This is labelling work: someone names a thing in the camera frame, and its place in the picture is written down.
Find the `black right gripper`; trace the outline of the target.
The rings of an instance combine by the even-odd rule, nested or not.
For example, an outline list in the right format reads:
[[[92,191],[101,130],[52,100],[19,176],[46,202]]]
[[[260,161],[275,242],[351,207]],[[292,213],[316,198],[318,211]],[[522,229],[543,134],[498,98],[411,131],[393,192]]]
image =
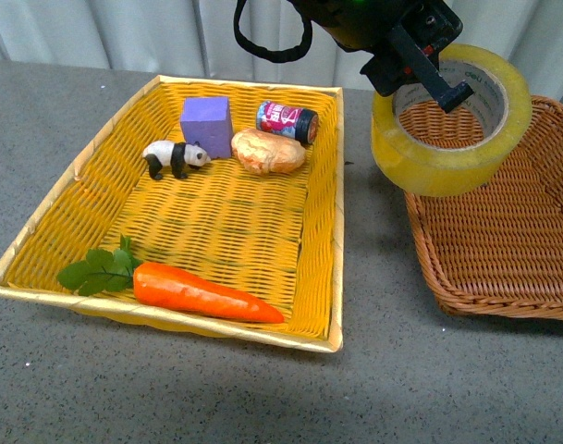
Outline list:
[[[450,87],[439,72],[439,53],[461,34],[461,19],[444,1],[294,1],[292,5],[331,35],[347,53],[372,58],[361,68],[380,95],[421,83],[450,113],[473,95],[463,80]]]

